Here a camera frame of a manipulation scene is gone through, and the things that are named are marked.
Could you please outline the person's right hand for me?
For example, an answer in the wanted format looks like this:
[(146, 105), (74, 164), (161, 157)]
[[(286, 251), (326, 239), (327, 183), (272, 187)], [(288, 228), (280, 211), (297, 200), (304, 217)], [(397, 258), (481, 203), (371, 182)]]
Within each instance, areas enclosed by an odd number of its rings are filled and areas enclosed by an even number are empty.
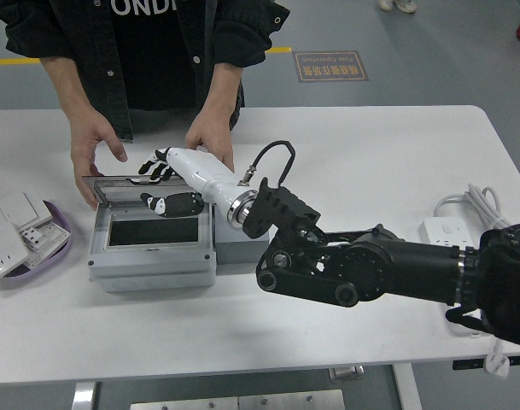
[(97, 199), (85, 182), (85, 177), (101, 176), (96, 167), (96, 147), (105, 143), (115, 159), (127, 161), (122, 142), (108, 120), (93, 108), (83, 108), (68, 116), (71, 130), (71, 161), (79, 193), (85, 202), (96, 209)]

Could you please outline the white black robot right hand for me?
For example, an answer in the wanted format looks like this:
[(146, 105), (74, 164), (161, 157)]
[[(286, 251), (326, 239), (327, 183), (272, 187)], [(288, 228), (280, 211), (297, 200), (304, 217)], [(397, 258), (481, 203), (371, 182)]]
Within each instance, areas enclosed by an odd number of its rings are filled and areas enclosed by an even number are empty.
[(258, 195), (249, 187), (253, 170), (239, 178), (214, 155), (202, 150), (158, 149), (138, 170), (155, 181), (167, 178), (170, 172), (200, 193), (205, 202), (216, 204), (234, 226), (244, 223)]

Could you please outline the person's left hand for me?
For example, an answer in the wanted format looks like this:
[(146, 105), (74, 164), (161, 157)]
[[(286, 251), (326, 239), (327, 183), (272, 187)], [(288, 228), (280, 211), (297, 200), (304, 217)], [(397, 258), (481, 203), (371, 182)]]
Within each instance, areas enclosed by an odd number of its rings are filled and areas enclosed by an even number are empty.
[(197, 149), (200, 146), (234, 171), (233, 146), (227, 121), (200, 112), (185, 135), (185, 147)]

